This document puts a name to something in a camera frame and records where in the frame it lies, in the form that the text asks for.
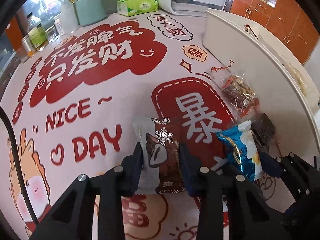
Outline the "clear nut snack packet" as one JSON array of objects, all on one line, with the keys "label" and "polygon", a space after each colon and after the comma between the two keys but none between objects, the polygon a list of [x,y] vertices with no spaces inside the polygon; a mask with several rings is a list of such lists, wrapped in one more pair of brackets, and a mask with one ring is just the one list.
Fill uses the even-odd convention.
[{"label": "clear nut snack packet", "polygon": [[236,110],[238,119],[245,121],[259,113],[259,98],[245,82],[243,75],[233,75],[229,71],[229,66],[212,67],[209,74],[213,83]]}]

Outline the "brown chocolate snack packet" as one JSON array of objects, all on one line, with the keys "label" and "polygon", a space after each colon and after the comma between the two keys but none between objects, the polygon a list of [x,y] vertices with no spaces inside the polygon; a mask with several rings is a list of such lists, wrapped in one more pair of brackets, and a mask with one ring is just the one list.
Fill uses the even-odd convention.
[{"label": "brown chocolate snack packet", "polygon": [[181,119],[138,116],[132,126],[143,150],[136,194],[184,192],[179,157]]}]

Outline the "wooden wall cabinet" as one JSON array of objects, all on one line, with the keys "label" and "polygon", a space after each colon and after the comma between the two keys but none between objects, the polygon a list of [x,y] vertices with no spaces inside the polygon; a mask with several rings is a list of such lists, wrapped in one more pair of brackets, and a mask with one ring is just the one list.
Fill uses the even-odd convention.
[{"label": "wooden wall cabinet", "polygon": [[301,64],[318,43],[316,28],[295,0],[233,0],[230,12],[265,27]]}]

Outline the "white squeeze bottle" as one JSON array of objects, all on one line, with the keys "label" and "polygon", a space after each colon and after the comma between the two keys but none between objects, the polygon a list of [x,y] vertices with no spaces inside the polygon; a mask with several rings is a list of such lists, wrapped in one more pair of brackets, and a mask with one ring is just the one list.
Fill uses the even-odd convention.
[{"label": "white squeeze bottle", "polygon": [[72,3],[64,0],[60,7],[59,19],[62,24],[63,31],[66,34],[72,34],[79,28],[78,19]]}]

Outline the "dark brownie packet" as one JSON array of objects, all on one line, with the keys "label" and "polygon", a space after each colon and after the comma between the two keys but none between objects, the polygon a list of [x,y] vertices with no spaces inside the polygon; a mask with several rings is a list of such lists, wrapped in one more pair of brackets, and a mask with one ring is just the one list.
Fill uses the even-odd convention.
[{"label": "dark brownie packet", "polygon": [[276,133],[276,128],[265,113],[254,118],[251,132],[258,151],[269,153],[269,145]]}]

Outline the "mint green canister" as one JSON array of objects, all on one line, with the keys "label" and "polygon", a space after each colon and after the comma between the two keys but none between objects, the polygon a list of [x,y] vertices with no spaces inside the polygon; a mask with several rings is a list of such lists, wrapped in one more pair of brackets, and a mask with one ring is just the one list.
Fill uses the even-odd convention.
[{"label": "mint green canister", "polygon": [[75,8],[81,26],[98,23],[107,16],[101,0],[76,0]]}]

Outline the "green tissue pack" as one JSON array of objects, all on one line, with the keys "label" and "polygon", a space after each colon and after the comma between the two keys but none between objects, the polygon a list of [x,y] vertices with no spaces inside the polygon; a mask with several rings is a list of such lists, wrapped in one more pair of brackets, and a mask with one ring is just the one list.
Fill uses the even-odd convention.
[{"label": "green tissue pack", "polygon": [[120,15],[131,17],[159,10],[158,0],[119,0],[117,12]]}]

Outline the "white plastic storage bin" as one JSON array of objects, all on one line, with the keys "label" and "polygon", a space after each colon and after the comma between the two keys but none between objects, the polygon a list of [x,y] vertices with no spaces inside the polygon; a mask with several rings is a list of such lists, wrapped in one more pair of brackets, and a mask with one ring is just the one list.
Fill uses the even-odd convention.
[{"label": "white plastic storage bin", "polygon": [[315,114],[319,91],[291,51],[257,22],[207,9],[204,47],[257,94],[259,109],[276,128],[282,155],[319,155]]}]

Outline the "printed pink tablecloth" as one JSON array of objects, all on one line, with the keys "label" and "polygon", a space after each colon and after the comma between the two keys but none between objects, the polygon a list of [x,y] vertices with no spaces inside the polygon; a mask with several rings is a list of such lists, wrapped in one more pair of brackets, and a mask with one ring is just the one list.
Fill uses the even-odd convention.
[{"label": "printed pink tablecloth", "polygon": [[226,66],[204,47],[205,31],[206,17],[113,14],[17,67],[1,106],[37,217],[77,175],[102,174],[132,153],[136,116],[180,116],[188,146],[215,167],[213,129],[238,116],[210,78]]}]

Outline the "blue foil snack packet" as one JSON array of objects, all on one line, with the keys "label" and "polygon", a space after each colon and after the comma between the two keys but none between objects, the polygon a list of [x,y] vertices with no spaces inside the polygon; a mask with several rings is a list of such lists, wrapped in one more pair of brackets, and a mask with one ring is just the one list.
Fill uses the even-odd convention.
[{"label": "blue foil snack packet", "polygon": [[251,120],[244,121],[230,129],[216,132],[216,136],[227,148],[228,161],[250,181],[256,181],[263,175],[263,168],[251,124]]}]

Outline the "green label bottle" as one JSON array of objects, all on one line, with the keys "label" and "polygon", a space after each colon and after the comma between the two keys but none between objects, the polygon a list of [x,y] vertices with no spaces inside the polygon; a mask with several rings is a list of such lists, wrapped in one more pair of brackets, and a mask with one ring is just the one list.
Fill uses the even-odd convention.
[{"label": "green label bottle", "polygon": [[48,37],[46,35],[45,29],[42,26],[40,18],[29,13],[27,15],[28,20],[28,37],[36,50],[42,51],[44,47],[49,44]]}]

